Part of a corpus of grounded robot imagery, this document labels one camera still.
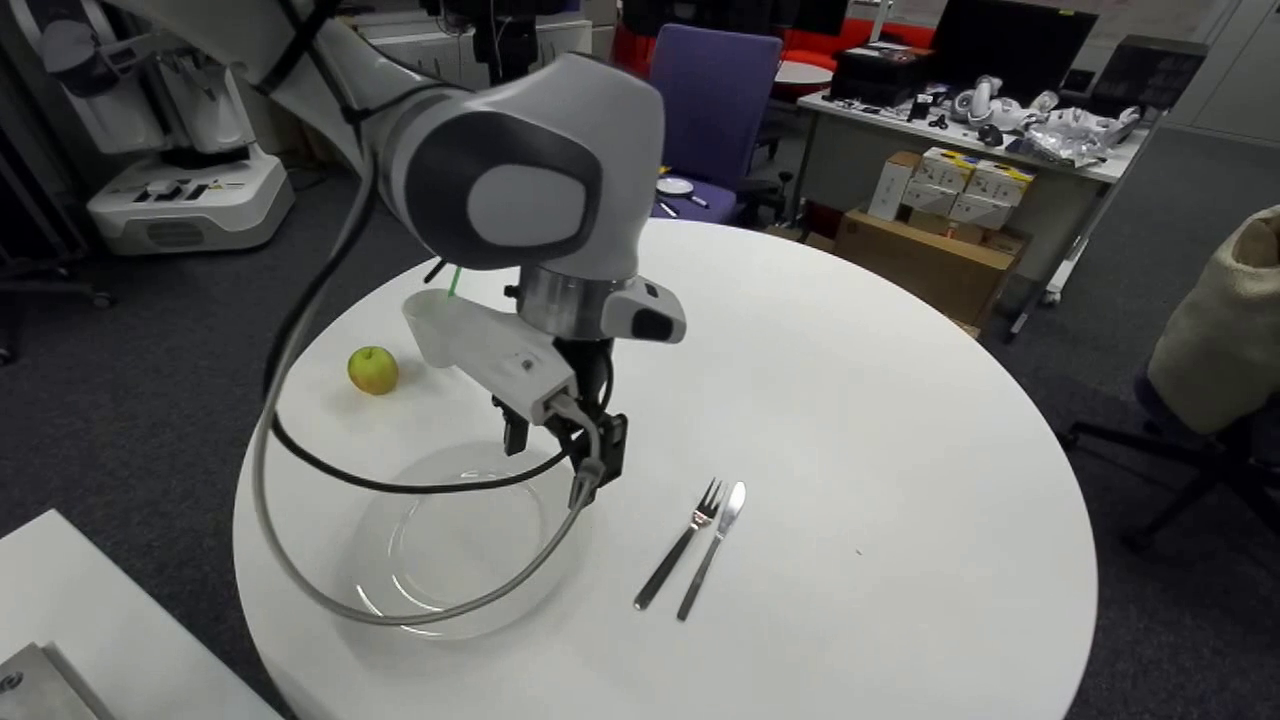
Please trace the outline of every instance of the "chair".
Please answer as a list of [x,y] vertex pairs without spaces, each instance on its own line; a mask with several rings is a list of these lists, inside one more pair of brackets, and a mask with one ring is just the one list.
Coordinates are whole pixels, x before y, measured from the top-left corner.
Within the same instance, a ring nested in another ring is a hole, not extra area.
[[1195,476],[1134,537],[1152,544],[1210,487],[1227,487],[1280,537],[1280,465],[1262,456],[1280,393],[1280,206],[1239,223],[1217,250],[1195,290],[1169,316],[1163,335],[1134,383],[1152,428],[1178,439],[1073,423],[1069,449],[1120,446],[1193,468]]
[[658,29],[651,84],[667,104],[662,165],[696,181],[701,198],[662,201],[684,219],[734,219],[776,67],[776,38]]

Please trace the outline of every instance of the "floor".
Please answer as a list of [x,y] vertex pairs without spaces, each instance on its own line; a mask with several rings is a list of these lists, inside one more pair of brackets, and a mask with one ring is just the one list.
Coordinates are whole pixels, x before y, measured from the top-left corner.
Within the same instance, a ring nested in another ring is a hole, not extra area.
[[[353,198],[346,181],[301,184],[309,190],[289,230],[265,251],[92,264],[87,278],[121,292],[113,311],[29,302],[24,361],[0,367],[0,534],[58,507],[275,706],[237,607],[227,537],[265,354]],[[1233,212],[1193,223],[1199,245],[1157,270],[1132,245],[1098,245],[1059,311],[1040,311],[1018,346],[991,348],[1050,423],[1139,423],[1127,375]],[[1143,207],[1120,215],[1113,235],[1139,235],[1134,230],[1152,230]],[[424,250],[374,215],[329,311],[420,260]],[[1280,717],[1275,537],[1220,496],[1134,557],[1120,534],[1175,487],[1169,468],[1139,471],[1102,456],[1078,460],[1098,553],[1098,626],[1073,720]]]

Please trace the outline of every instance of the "knife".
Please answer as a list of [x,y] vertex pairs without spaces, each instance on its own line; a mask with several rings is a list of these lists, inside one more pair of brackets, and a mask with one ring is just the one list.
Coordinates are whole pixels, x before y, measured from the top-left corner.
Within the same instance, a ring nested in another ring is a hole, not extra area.
[[710,565],[716,565],[716,553],[720,553],[726,527],[734,524],[734,515],[743,514],[743,503],[747,503],[747,483],[730,483],[726,503],[722,503],[722,514],[720,514],[720,521],[716,521],[710,549],[706,549],[704,560],[696,565],[696,578],[690,578],[690,585],[686,585],[686,594],[684,594],[684,600],[681,600],[681,611],[676,611],[681,626],[686,621],[696,595],[704,594],[704,582],[706,582],[706,571],[710,571]]

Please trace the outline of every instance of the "green apple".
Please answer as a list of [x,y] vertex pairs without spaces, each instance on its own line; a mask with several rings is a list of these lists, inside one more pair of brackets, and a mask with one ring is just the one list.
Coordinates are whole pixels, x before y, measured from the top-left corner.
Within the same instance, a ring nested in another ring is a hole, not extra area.
[[346,355],[346,375],[369,396],[387,396],[400,383],[400,364],[387,348],[365,346]]

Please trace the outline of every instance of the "metal fork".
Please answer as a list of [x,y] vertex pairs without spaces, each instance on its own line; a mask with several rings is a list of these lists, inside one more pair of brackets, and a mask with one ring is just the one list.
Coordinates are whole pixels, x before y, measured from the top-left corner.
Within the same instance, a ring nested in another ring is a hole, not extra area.
[[720,481],[706,483],[706,492],[696,501],[686,527],[676,537],[676,544],[667,549],[667,557],[651,569],[651,578],[645,582],[634,607],[647,607],[651,595],[662,589],[662,582],[671,578],[671,569],[681,565],[686,539],[706,527],[720,514]]

